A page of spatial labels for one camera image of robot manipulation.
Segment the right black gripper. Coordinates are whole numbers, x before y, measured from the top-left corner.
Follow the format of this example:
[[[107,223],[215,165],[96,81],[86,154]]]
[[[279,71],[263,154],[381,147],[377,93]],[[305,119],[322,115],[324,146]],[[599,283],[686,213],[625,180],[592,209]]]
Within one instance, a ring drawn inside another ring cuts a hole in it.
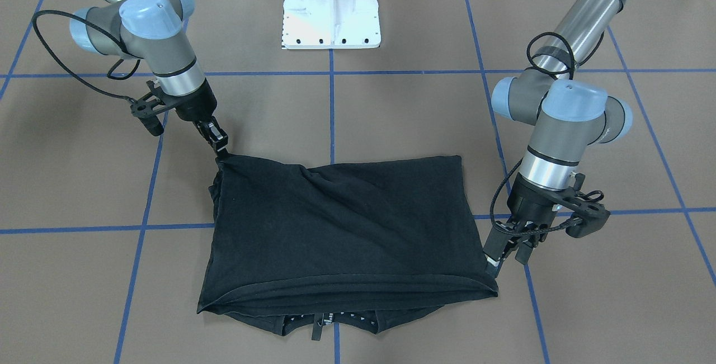
[[[174,96],[176,114],[179,119],[197,122],[197,131],[202,135],[218,158],[226,158],[228,135],[213,118],[218,102],[213,90],[204,79],[202,84],[186,96]]]

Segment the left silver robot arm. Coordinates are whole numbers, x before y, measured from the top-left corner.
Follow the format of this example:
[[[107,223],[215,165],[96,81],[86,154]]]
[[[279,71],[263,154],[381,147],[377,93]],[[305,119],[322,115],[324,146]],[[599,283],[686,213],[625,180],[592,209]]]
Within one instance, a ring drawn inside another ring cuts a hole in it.
[[[527,66],[516,78],[504,78],[492,92],[493,111],[531,125],[526,152],[509,171],[510,216],[491,216],[483,251],[486,272],[497,277],[511,253],[521,264],[554,231],[582,238],[600,230],[610,211],[604,194],[582,191],[578,166],[589,145],[612,143],[632,126],[633,113],[601,87],[575,80],[581,66],[596,52],[609,24],[627,0],[575,0],[557,28],[534,37],[544,43],[526,49]]]

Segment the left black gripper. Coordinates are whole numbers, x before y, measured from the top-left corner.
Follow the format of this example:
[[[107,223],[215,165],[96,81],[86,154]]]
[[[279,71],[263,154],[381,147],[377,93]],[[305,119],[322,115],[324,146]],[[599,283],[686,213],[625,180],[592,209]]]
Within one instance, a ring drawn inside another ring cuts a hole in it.
[[[508,233],[547,233],[576,226],[576,217],[573,216],[555,228],[552,227],[557,216],[554,207],[567,192],[573,192],[573,188],[544,188],[527,180],[521,173],[516,175],[508,197],[510,217],[506,229],[500,224],[492,224],[483,246],[488,275],[496,279],[501,265],[516,248],[516,261],[527,266],[534,249],[540,244],[540,234],[519,237]]]

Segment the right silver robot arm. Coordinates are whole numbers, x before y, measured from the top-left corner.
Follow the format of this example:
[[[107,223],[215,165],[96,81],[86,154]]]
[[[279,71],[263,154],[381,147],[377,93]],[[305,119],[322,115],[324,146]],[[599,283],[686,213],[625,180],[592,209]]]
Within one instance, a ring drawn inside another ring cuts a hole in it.
[[[194,0],[105,0],[69,14],[70,34],[83,50],[146,61],[153,73],[149,92],[125,97],[132,115],[154,136],[164,132],[159,114],[176,110],[192,122],[221,158],[228,155],[228,136],[213,112],[217,101],[194,49],[183,30],[194,14]]]

